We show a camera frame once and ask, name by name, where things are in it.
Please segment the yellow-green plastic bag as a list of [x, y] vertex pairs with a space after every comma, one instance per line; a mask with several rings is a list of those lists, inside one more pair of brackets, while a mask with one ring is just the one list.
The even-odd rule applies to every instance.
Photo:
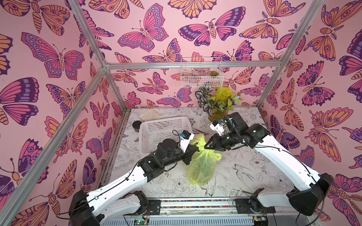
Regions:
[[204, 186], [212, 179], [222, 155], [204, 148], [206, 141], [203, 134], [196, 135], [190, 144], [196, 146], [198, 151], [186, 166], [186, 177], [192, 185]]

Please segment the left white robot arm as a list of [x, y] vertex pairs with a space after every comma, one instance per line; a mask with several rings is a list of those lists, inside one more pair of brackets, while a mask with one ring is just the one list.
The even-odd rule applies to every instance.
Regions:
[[141, 160], [126, 174], [107, 185], [86, 193], [74, 194], [68, 211], [72, 226], [100, 226], [122, 215], [142, 215], [149, 201], [136, 189], [165, 172], [169, 165], [183, 162], [188, 165], [198, 147], [188, 145], [183, 151], [172, 139], [165, 139], [157, 149]]

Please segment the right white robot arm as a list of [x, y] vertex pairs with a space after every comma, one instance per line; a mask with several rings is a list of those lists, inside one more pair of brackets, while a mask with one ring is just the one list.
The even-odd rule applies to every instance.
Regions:
[[206, 143], [205, 149], [229, 151], [235, 147], [249, 147], [270, 160], [292, 182], [290, 190], [257, 189], [248, 202], [254, 213], [270, 207], [292, 207], [300, 214], [312, 216], [319, 205], [324, 204], [333, 183], [332, 176], [320, 174], [301, 162], [262, 125], [248, 126], [235, 112], [212, 122], [210, 129], [215, 134]]

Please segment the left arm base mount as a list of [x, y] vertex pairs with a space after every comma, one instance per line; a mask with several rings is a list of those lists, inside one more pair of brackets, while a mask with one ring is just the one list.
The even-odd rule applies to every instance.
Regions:
[[146, 216], [146, 215], [160, 215], [161, 212], [161, 200], [147, 198], [142, 191], [135, 191], [127, 193], [122, 197], [123, 199], [137, 198], [136, 204], [139, 204], [139, 207], [136, 209], [136, 212], [133, 215]]

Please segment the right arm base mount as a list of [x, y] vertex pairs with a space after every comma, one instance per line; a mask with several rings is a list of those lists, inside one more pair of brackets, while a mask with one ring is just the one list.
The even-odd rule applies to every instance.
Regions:
[[240, 197], [233, 201], [238, 214], [276, 213], [274, 207], [264, 207], [257, 199], [263, 188], [257, 189], [250, 197]]

